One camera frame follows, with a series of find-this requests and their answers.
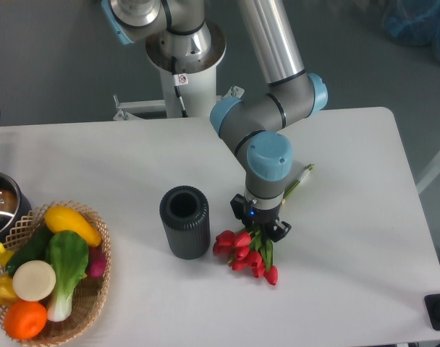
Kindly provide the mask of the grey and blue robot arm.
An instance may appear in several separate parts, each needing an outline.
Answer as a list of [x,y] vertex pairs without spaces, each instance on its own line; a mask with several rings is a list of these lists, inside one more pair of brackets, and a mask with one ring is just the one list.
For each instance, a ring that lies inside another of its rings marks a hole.
[[247,104],[232,87],[216,94],[216,68],[227,44],[205,16],[203,1],[102,1],[121,43],[145,43],[160,74],[169,118],[207,116],[245,169],[245,191],[232,199],[234,215],[260,226],[272,241],[291,227],[279,210],[291,181],[292,147],[281,131],[325,107],[322,79],[305,71],[281,1],[240,1],[240,14],[269,92]]

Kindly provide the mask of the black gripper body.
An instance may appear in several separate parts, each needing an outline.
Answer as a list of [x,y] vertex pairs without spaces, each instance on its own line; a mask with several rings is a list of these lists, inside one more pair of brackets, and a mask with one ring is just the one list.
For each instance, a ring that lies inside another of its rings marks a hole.
[[279,211],[282,204],[269,209],[259,208],[258,203],[254,203],[252,200],[245,200],[242,203],[241,211],[242,224],[246,227],[250,227],[253,224],[261,224],[266,228],[274,228],[279,220]]

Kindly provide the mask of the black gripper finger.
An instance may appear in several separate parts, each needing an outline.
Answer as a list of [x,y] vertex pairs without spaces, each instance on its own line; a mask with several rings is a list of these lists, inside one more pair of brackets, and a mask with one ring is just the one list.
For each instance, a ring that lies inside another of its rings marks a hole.
[[278,242],[287,236],[292,226],[283,220],[276,219],[275,221],[266,223],[264,228],[267,237],[272,242]]
[[245,210],[245,198],[241,194],[236,194],[230,201],[232,212],[237,220],[240,220],[244,227],[250,226],[250,219]]

